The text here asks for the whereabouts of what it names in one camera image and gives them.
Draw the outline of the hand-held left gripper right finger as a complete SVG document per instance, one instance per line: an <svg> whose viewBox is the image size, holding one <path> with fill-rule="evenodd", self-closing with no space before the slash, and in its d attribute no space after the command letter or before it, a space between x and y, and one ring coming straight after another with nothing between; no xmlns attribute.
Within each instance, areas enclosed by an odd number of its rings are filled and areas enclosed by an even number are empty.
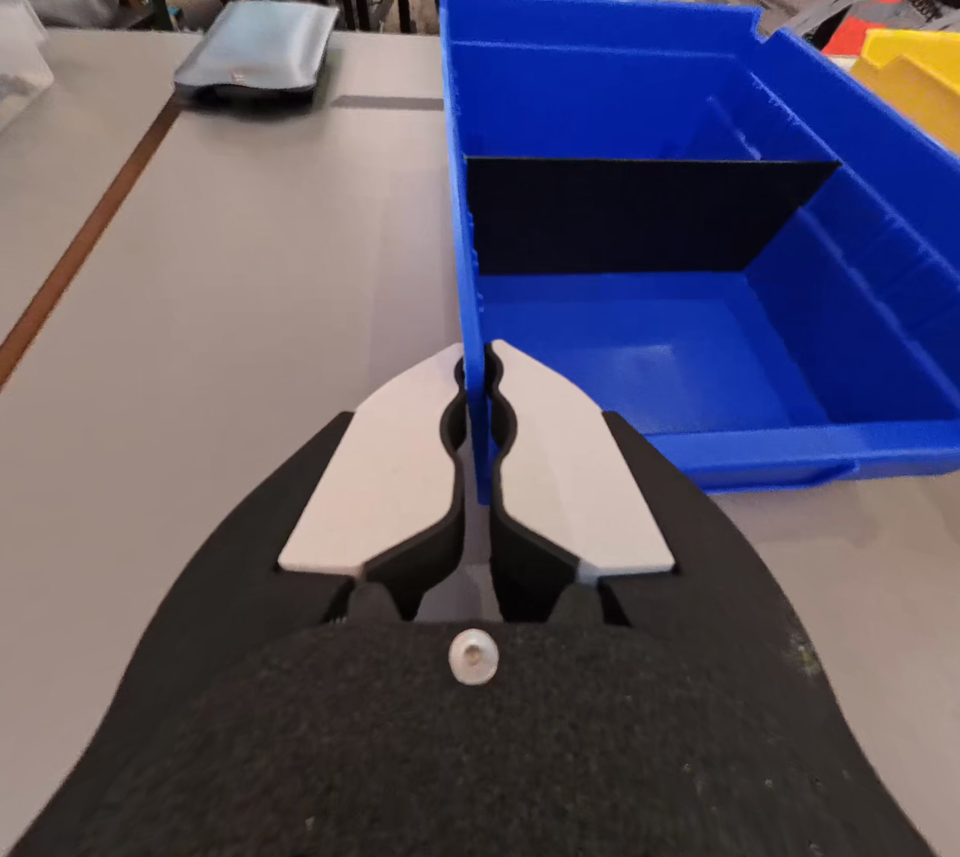
<svg viewBox="0 0 960 857"><path fill-rule="evenodd" d="M544 622L569 587L672 572L675 557L602 408L504 339L485 353L496 447L489 570L502 619Z"/></svg>

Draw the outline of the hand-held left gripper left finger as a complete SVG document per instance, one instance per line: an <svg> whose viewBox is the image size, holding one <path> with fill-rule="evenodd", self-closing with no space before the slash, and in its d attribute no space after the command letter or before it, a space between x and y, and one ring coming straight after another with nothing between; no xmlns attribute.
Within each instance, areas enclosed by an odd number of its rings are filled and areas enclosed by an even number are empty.
<svg viewBox="0 0 960 857"><path fill-rule="evenodd" d="M279 570L379 585L402 619L416 618L464 552L463 356L462 343L450 344L347 414Z"/></svg>

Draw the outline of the blue plastic bin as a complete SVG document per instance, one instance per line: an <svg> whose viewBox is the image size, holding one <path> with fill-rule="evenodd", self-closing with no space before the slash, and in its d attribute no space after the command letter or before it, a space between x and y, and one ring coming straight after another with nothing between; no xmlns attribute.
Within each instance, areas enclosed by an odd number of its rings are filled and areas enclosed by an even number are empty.
<svg viewBox="0 0 960 857"><path fill-rule="evenodd" d="M615 412L707 492L958 470L958 159L757 9L439 0L478 472L486 347ZM470 156L836 160L745 270L484 275Z"/></svg>

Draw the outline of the yellow plastic bin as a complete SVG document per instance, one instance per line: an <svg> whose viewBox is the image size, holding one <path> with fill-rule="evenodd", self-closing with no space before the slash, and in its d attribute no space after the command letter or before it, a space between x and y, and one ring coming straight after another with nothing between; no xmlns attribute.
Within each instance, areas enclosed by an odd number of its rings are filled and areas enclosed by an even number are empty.
<svg viewBox="0 0 960 857"><path fill-rule="evenodd" d="M959 155L959 33L871 28L851 75Z"/></svg>

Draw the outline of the black bin divider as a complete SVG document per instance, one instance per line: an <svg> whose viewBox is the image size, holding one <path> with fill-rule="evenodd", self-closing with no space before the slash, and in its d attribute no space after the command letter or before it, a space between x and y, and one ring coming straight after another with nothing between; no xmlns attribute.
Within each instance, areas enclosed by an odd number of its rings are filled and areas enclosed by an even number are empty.
<svg viewBox="0 0 960 857"><path fill-rule="evenodd" d="M836 160L469 156L482 275L740 273Z"/></svg>

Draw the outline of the grey pouch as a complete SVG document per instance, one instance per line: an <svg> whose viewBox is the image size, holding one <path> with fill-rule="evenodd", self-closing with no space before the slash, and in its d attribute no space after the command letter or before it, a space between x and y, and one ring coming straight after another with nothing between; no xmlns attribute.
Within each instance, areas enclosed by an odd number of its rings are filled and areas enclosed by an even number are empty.
<svg viewBox="0 0 960 857"><path fill-rule="evenodd" d="M174 95L200 106L312 100L339 16L315 2L233 1L174 72Z"/></svg>

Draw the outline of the orange safety cone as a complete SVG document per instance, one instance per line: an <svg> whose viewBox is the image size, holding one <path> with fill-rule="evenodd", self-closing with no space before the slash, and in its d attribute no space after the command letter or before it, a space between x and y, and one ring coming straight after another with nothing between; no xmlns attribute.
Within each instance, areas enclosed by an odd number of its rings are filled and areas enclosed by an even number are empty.
<svg viewBox="0 0 960 857"><path fill-rule="evenodd" d="M823 44L815 44L824 55L836 59L857 59L872 30L889 26L897 7L904 0L858 0L852 3Z"/></svg>

